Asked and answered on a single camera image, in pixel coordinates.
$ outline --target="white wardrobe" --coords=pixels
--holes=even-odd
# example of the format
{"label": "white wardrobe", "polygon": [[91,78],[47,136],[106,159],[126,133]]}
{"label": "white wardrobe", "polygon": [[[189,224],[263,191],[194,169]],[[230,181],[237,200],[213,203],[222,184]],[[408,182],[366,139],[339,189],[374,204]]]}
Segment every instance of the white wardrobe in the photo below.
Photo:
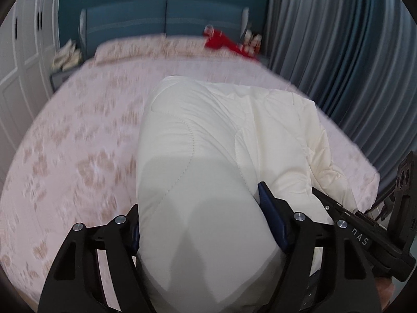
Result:
{"label": "white wardrobe", "polygon": [[59,0],[17,0],[0,26],[0,192],[13,156],[52,96]]}

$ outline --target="red bag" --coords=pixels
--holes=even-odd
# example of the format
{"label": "red bag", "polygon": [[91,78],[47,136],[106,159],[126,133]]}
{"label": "red bag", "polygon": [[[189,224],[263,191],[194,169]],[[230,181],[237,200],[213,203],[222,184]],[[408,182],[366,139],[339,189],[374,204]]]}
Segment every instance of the red bag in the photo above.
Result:
{"label": "red bag", "polygon": [[243,51],[242,45],[234,43],[221,30],[217,30],[211,26],[207,26],[204,29],[203,34],[209,38],[204,47],[211,48],[214,50],[219,50],[222,47],[227,47],[228,49],[230,49],[231,51],[235,53],[238,53],[239,55],[257,60],[257,58],[254,55],[251,55]]}

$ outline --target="metal screw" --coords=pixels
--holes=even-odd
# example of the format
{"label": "metal screw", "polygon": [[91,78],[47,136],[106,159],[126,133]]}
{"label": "metal screw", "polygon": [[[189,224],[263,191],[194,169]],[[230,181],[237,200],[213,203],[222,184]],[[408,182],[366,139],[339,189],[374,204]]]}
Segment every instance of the metal screw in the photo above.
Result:
{"label": "metal screw", "polygon": [[346,222],[346,221],[344,221],[344,220],[339,220],[339,221],[337,222],[337,225],[338,225],[340,228],[345,229],[345,228],[347,227],[347,222]]}
{"label": "metal screw", "polygon": [[294,219],[297,221],[304,221],[306,219],[306,216],[304,215],[304,213],[297,212],[294,213]]}
{"label": "metal screw", "polygon": [[116,219],[114,219],[114,222],[118,225],[123,224],[126,222],[126,217],[124,215],[119,215]]}
{"label": "metal screw", "polygon": [[78,223],[78,224],[73,225],[72,229],[74,231],[78,232],[78,231],[81,231],[83,229],[83,227],[84,227],[83,224]]}

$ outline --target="blue curtain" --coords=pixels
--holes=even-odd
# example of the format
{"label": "blue curtain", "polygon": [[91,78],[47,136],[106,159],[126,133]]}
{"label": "blue curtain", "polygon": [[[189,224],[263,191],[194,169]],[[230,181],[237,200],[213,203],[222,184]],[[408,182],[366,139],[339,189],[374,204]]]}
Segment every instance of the blue curtain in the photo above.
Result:
{"label": "blue curtain", "polygon": [[386,187],[417,150],[417,25],[401,0],[270,0],[264,49]]}

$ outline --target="headboard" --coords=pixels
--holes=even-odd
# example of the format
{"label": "headboard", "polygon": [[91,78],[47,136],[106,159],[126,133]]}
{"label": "headboard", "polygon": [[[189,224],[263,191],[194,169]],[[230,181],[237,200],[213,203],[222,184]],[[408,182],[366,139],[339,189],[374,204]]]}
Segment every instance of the headboard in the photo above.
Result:
{"label": "headboard", "polygon": [[204,0],[130,0],[83,9],[79,36],[85,59],[108,40],[146,34],[203,34],[205,26],[222,30],[239,41],[249,20],[249,9]]}

